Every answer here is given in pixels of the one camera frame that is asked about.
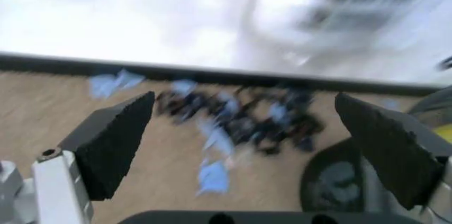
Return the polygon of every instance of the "screw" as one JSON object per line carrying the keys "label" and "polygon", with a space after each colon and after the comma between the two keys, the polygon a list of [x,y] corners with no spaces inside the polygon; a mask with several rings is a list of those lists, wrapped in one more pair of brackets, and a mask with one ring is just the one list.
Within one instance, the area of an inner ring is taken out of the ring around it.
{"label": "screw", "polygon": [[42,152],[40,156],[38,156],[38,162],[45,162],[46,160],[53,159],[62,155],[62,150],[59,147],[48,149]]}

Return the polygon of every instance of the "black baseboard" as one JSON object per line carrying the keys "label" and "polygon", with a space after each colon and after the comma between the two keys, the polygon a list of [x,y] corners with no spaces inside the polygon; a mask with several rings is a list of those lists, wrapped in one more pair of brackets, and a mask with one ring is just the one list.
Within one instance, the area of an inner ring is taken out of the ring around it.
{"label": "black baseboard", "polygon": [[0,69],[13,71],[32,71],[64,75],[98,75],[117,73],[121,69],[145,75],[154,80],[175,80],[188,78],[199,83],[226,85],[272,87],[285,85],[290,87],[307,87],[313,90],[344,91],[359,93],[379,93],[426,96],[440,90],[436,87],[416,87],[406,85],[385,85],[374,83],[356,83],[340,80],[324,80],[313,78],[290,78],[281,76],[247,75],[246,73],[224,73],[197,69],[179,69],[165,67],[130,66],[87,61],[69,61],[33,58],[26,56],[0,55]]}

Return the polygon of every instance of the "gray metal part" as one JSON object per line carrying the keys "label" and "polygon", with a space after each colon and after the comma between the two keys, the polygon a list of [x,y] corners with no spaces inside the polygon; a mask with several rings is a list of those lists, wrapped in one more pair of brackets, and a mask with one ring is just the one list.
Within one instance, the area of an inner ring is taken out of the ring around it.
{"label": "gray metal part", "polygon": [[388,191],[380,182],[377,172],[368,160],[362,158],[366,212],[388,212]]}
{"label": "gray metal part", "polygon": [[32,165],[38,223],[90,223],[93,208],[76,168],[75,156],[64,151]]}
{"label": "gray metal part", "polygon": [[14,207],[14,197],[22,186],[22,176],[12,162],[1,161],[0,172],[0,223],[21,224],[19,213]]}
{"label": "gray metal part", "polygon": [[452,223],[452,157],[446,164],[442,181],[438,183],[435,191],[424,209],[420,212],[424,223]]}
{"label": "gray metal part", "polygon": [[34,180],[32,178],[25,179],[14,199],[14,207],[24,223],[34,223],[38,218],[34,194]]}

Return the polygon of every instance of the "yellow object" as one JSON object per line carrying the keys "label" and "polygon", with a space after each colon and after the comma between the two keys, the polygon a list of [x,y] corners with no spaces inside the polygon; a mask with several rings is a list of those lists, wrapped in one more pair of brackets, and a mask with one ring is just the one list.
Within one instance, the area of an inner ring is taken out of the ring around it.
{"label": "yellow object", "polygon": [[452,124],[436,127],[433,131],[452,144]]}

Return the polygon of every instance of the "black round object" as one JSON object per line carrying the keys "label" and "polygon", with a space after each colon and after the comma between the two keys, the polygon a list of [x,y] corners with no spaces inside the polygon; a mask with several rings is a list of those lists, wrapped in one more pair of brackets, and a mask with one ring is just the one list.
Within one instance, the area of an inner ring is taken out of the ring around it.
{"label": "black round object", "polygon": [[231,216],[220,212],[210,218],[209,224],[234,224],[234,219]]}
{"label": "black round object", "polygon": [[44,152],[42,152],[42,155],[43,155],[43,156],[50,156],[50,155],[52,155],[54,152],[55,152],[54,149],[48,149],[48,150],[45,150]]}
{"label": "black round object", "polygon": [[332,217],[325,214],[319,214],[312,218],[311,224],[338,224]]}
{"label": "black round object", "polygon": [[350,139],[333,145],[312,158],[300,184],[304,212],[363,212],[361,156]]}

